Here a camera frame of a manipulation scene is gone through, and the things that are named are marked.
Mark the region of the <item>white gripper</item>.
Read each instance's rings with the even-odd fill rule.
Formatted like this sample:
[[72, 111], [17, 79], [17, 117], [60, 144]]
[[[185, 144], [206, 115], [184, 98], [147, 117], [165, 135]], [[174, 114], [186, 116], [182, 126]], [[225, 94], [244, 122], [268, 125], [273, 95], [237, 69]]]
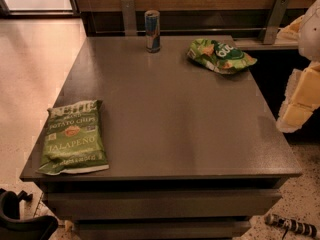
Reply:
[[[320, 0], [304, 14], [281, 28], [278, 39], [297, 40], [301, 56], [320, 60]], [[285, 100], [282, 102], [276, 127], [283, 133], [293, 133], [320, 107], [320, 63], [311, 62], [304, 70], [294, 69], [289, 76]]]

